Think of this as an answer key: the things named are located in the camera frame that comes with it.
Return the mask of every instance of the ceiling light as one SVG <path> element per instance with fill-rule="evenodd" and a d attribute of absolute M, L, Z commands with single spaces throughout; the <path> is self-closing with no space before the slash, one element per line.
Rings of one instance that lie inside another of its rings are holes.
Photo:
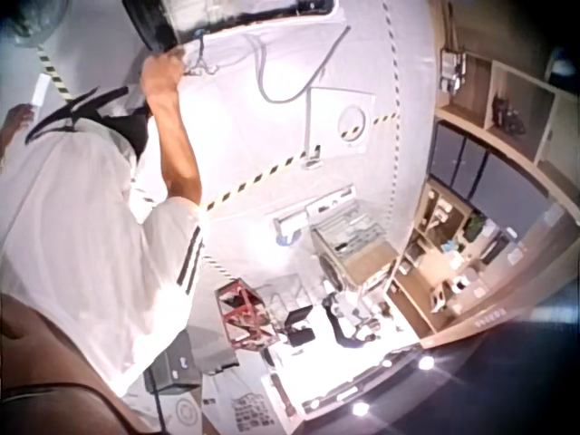
<path fill-rule="evenodd" d="M 435 359 L 432 356 L 423 356 L 419 360 L 421 370 L 431 370 L 433 367 L 435 367 Z"/>
<path fill-rule="evenodd" d="M 356 387 L 352 387 L 349 390 L 345 391 L 345 392 L 341 392 L 339 395 L 336 396 L 336 400 L 338 401 L 343 401 L 344 399 L 346 399 L 348 396 L 352 396 L 353 394 L 355 394 L 357 391 L 359 391 L 358 388 Z"/>
<path fill-rule="evenodd" d="M 353 405 L 353 414 L 358 417 L 364 417 L 369 411 L 369 404 L 363 401 L 358 401 Z"/>

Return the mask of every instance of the floor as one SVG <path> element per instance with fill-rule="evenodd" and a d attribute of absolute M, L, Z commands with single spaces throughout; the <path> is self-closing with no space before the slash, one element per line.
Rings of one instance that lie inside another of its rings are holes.
<path fill-rule="evenodd" d="M 299 276 L 308 297 L 303 301 L 291 296 L 289 302 L 294 299 L 296 305 L 324 295 L 310 237 L 302 235 L 293 246 L 279 246 L 274 218 L 354 184 L 357 199 L 382 224 L 397 250 L 410 234 L 427 165 L 435 102 L 436 60 L 428 2 L 343 0 L 340 5 L 341 13 L 328 23 L 255 32 L 267 47 L 264 85 L 274 99 L 297 93 L 350 25 L 351 32 L 314 86 L 375 96 L 366 123 L 366 151 L 325 159 L 319 169 L 292 165 L 210 212 L 207 254 L 221 269 L 205 262 L 189 319 L 194 356 L 204 370 L 215 368 L 216 360 L 228 352 L 213 293 L 228 282 L 226 276 L 242 276 L 254 288 L 271 285 L 280 276 Z M 95 86 L 106 91 L 134 85 L 144 54 L 117 0 L 71 2 L 63 23 L 43 48 L 72 95 Z M 42 67 L 34 49 L 2 43 L 0 54 L 0 117 L 4 118 L 10 107 L 30 100 Z M 263 100 L 256 86 L 255 56 L 241 34 L 208 40 L 206 58 L 209 64 L 221 65 L 221 70 L 213 77 L 185 78 L 180 95 L 204 183 L 203 202 L 210 203 L 305 149 L 306 97 L 279 105 Z M 41 118 L 62 103 L 51 85 Z M 343 104 L 349 104 L 348 98 Z M 355 126 L 347 121 L 341 128 Z M 159 193 L 160 177 L 151 169 L 157 168 L 155 149 L 152 139 L 140 182 Z M 271 286 L 271 291 L 283 293 L 284 288 Z"/>

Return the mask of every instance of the cabinet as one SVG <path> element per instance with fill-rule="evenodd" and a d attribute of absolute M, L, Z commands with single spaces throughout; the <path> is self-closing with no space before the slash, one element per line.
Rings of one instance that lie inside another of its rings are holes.
<path fill-rule="evenodd" d="M 452 186 L 453 190 L 464 199 L 469 199 L 469 193 L 478 178 L 479 168 L 481 168 L 485 154 L 486 151 L 473 140 L 467 139 L 465 141 Z"/>
<path fill-rule="evenodd" d="M 448 186 L 453 181 L 463 141 L 464 138 L 461 134 L 438 124 L 430 172 Z"/>
<path fill-rule="evenodd" d="M 523 237 L 549 207 L 536 186 L 493 154 L 471 203 L 515 240 Z"/>

